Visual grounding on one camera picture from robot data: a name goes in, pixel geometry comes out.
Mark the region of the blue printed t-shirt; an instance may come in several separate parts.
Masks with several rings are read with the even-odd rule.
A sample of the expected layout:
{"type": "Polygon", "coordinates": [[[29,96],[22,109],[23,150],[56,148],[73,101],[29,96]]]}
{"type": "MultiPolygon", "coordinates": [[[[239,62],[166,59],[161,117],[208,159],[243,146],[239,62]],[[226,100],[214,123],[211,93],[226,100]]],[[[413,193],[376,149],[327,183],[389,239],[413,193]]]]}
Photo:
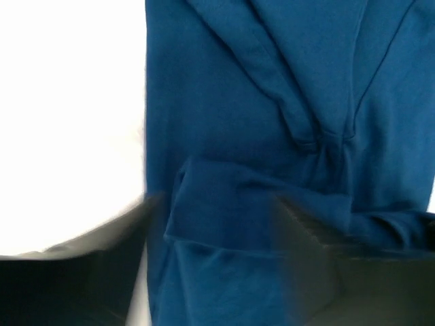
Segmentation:
{"type": "Polygon", "coordinates": [[[349,236],[427,249],[433,1],[147,1],[153,325],[295,325],[282,194],[349,236]]]}

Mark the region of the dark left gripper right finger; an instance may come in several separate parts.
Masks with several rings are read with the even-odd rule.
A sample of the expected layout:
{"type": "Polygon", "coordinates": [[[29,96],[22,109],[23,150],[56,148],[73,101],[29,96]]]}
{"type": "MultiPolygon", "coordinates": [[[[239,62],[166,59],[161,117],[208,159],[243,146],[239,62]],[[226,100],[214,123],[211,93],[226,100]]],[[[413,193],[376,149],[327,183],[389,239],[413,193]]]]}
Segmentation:
{"type": "Polygon", "coordinates": [[[433,252],[364,244],[283,197],[274,224],[299,325],[434,324],[433,252]]]}

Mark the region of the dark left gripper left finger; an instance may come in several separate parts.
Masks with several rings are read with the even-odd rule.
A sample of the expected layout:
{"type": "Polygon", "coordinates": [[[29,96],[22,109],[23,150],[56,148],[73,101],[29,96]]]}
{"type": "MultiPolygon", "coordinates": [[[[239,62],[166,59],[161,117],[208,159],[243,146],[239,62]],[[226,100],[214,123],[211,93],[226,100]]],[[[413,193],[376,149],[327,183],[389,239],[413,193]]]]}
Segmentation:
{"type": "Polygon", "coordinates": [[[161,195],[43,252],[1,256],[2,325],[125,325],[161,195]]]}

